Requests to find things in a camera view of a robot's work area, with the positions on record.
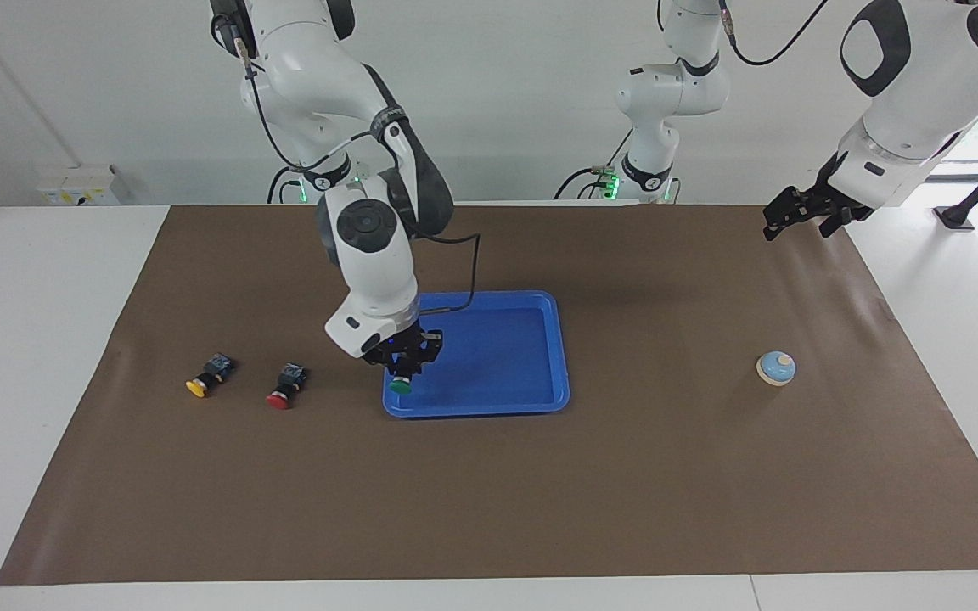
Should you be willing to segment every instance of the white table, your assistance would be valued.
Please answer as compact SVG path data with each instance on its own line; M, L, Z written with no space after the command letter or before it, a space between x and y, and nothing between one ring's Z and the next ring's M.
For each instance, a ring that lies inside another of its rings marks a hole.
M0 209L0 564L166 212ZM851 233L978 455L978 237L911 209ZM97 607L964 610L978 571L0 588L0 608Z

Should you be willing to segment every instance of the red button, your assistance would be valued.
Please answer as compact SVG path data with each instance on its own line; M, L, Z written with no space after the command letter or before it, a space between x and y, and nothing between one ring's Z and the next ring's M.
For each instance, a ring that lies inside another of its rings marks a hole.
M276 410L288 410L289 400L280 394L280 392L271 392L271 395L267 398L267 405L274 407Z

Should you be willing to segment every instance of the white wall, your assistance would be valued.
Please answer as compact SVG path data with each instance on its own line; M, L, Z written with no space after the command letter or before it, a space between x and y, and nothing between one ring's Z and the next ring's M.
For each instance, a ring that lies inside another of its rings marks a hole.
M741 47L772 53L814 4L738 3ZM683 200L757 204L812 182L868 104L839 63L864 4L831 3L776 65L723 52L727 107L678 121ZM348 48L384 75L458 199L547 198L605 162L628 129L617 82L672 61L655 0L354 8ZM209 14L205 0L0 0L0 205L35 204L36 167L71 158L114 164L137 204L263 200L280 162L241 108L237 63L210 40Z

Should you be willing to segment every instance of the white electrical box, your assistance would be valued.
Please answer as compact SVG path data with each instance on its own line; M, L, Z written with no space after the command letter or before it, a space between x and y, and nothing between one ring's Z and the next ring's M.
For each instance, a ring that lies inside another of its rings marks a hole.
M123 205L123 179L106 165L44 169L37 185L47 205Z

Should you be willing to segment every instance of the yellow button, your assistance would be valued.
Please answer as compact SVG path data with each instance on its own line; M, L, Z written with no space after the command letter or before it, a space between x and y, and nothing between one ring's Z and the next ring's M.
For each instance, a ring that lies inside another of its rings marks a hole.
M206 385L199 382L197 379L190 380L187 382L187 390L191 391L191 395L195 395L199 399L206 398Z

